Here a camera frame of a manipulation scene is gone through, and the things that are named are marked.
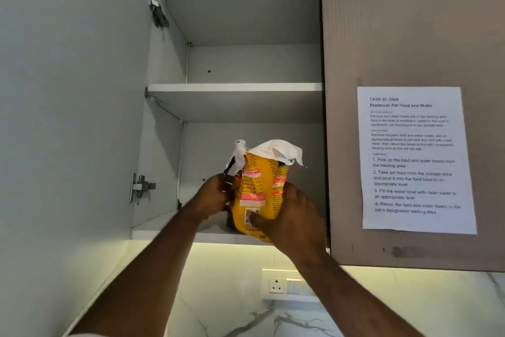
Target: hand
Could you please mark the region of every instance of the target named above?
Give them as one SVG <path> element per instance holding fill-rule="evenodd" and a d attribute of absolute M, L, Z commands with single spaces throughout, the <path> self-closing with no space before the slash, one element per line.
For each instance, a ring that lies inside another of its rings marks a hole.
<path fill-rule="evenodd" d="M 250 221 L 297 268 L 318 264 L 328 257 L 324 222 L 312 201 L 293 184 L 284 185 L 282 207 L 276 219 L 269 220 L 251 213 Z"/>
<path fill-rule="evenodd" d="M 185 210 L 196 215 L 201 222 L 220 212 L 224 205 L 234 200 L 234 191 L 223 191 L 224 174 L 212 176 L 200 187 L 196 195 L 186 204 Z"/>

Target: white cable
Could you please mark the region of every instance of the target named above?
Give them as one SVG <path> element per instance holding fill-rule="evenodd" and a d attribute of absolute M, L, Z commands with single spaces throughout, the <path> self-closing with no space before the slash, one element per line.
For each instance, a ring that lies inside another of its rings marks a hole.
<path fill-rule="evenodd" d="M 182 149 L 184 146 L 184 130 L 186 129 L 186 122 L 182 122 L 182 136 L 181 136 L 181 156 L 179 159 L 179 174 L 177 175 L 177 205 L 179 205 L 179 184 L 181 181 L 181 167 L 182 167 Z"/>
<path fill-rule="evenodd" d="M 190 48 L 191 48 L 191 42 L 188 43 L 188 55 L 186 55 L 186 84 L 188 84 L 189 49 Z"/>

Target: forearm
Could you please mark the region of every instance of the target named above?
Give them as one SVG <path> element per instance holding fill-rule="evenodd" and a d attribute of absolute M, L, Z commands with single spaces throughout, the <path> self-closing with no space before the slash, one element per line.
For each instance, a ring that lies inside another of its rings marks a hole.
<path fill-rule="evenodd" d="M 105 289 L 72 334 L 163 336 L 200 221 L 188 203 Z"/>
<path fill-rule="evenodd" d="M 346 337 L 422 336 L 373 296 L 329 255 L 318 263 L 297 266 Z"/>

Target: brown cabinet door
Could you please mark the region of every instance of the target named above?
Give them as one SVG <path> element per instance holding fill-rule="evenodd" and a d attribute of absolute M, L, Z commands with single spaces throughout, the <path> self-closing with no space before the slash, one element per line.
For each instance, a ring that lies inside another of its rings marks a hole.
<path fill-rule="evenodd" d="M 505 0 L 322 0 L 331 253 L 505 271 Z M 461 87 L 478 235 L 367 230 L 358 86 Z"/>

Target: qr code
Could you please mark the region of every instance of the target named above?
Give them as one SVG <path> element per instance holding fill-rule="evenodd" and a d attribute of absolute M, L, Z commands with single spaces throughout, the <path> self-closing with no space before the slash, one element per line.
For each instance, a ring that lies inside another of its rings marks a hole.
<path fill-rule="evenodd" d="M 245 225 L 251 224 L 251 221 L 249 220 L 249 216 L 250 216 L 251 212 L 259 213 L 260 209 L 259 208 L 246 208 L 245 209 L 245 222 L 244 222 Z"/>

